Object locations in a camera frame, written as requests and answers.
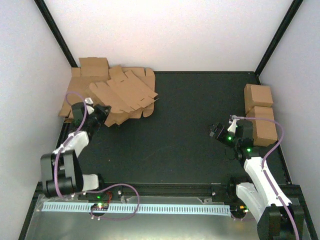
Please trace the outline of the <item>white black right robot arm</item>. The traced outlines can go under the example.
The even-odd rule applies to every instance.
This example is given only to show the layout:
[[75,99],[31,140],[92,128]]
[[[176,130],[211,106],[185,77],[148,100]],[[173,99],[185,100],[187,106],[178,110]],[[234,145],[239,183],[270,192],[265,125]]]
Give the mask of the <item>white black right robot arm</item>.
[[304,211],[281,190],[267,165],[267,153],[254,145],[253,122],[233,115],[229,126],[210,126],[210,137],[226,145],[225,153],[239,161],[248,177],[233,177],[227,187],[228,198],[242,201],[257,223],[261,240],[300,240]]

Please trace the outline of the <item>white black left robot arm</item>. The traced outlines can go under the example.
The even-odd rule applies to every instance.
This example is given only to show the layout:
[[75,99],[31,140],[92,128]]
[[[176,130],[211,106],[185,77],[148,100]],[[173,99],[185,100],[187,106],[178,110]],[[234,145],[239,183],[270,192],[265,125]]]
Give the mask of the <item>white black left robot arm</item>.
[[93,135],[107,120],[112,107],[109,105],[78,102],[71,106],[73,125],[77,128],[53,152],[40,158],[42,191],[47,198],[89,191],[97,200],[108,192],[98,174],[83,174],[78,158],[90,143]]

